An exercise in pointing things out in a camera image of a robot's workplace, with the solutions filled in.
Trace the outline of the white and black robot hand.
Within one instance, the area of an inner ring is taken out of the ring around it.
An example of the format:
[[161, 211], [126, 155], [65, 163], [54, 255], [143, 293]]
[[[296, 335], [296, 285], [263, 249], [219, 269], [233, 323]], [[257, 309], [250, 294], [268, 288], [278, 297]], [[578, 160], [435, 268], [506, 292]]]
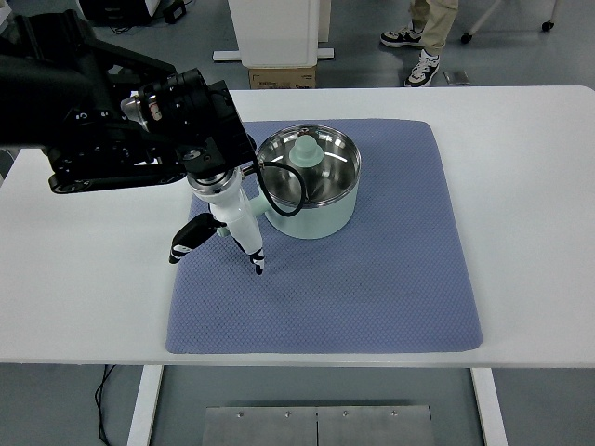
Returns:
[[256, 274], [264, 270], [263, 241], [256, 218], [244, 190], [239, 167], [214, 177], [189, 175], [189, 184], [196, 198], [209, 205], [209, 211], [191, 219], [174, 236], [169, 263], [178, 263], [191, 250], [213, 236], [217, 229], [226, 229], [255, 265]]

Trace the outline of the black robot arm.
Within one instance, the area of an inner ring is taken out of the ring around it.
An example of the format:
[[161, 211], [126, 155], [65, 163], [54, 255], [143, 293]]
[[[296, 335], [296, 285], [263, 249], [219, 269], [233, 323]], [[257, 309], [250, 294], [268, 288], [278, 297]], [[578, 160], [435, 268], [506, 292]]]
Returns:
[[41, 149], [57, 194], [202, 182], [263, 166], [224, 82], [103, 42], [73, 10], [9, 23], [1, 142]]

